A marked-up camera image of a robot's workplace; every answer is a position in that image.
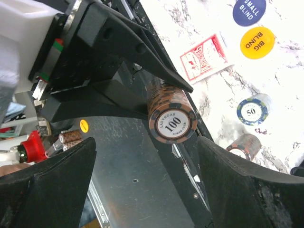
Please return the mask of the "blue poker chip stack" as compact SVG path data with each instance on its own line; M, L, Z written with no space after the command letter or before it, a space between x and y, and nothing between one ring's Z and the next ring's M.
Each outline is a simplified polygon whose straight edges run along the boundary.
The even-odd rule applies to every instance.
M262 124L272 110L272 100L269 95L259 93L242 100L237 107L237 117L249 126Z

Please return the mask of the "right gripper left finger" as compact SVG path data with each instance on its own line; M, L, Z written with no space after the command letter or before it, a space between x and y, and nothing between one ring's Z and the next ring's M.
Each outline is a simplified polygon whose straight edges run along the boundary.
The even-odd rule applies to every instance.
M77 228L96 158L90 137L0 178L2 228Z

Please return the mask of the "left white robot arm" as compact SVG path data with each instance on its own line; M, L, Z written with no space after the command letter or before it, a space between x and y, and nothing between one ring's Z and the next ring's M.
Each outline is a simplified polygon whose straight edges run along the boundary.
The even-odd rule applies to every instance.
M0 116L18 91L36 90L52 123L89 116L146 119L147 103L115 79L136 64L173 90L192 92L153 34L120 0L3 0Z

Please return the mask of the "brown poker chip stack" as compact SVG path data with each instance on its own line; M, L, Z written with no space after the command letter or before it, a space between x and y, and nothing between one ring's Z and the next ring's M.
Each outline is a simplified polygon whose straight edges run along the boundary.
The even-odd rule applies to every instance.
M152 136L166 144L188 140L198 124L185 92L153 78L147 87L148 123Z

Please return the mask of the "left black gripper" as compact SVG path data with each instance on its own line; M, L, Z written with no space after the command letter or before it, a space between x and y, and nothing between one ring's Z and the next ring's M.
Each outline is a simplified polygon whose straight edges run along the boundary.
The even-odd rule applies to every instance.
M92 47L111 55L102 55L80 38L77 31L87 14L88 0L78 1L70 27L69 16L74 0L46 0L45 4L60 12L54 16L37 59L30 72L35 95L81 86L87 80L107 80L51 94L41 115L49 122L91 116L148 119L147 103L117 80L111 79L124 62L129 70L133 63L167 83L189 93L193 88L164 59L163 51L146 28L129 20L108 6L94 2L91 16L97 17Z

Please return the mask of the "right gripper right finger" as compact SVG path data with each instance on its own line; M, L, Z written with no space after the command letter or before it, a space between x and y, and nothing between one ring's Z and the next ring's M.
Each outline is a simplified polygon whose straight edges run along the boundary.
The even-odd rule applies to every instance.
M304 179L240 158L205 137L199 167L216 228L302 228Z

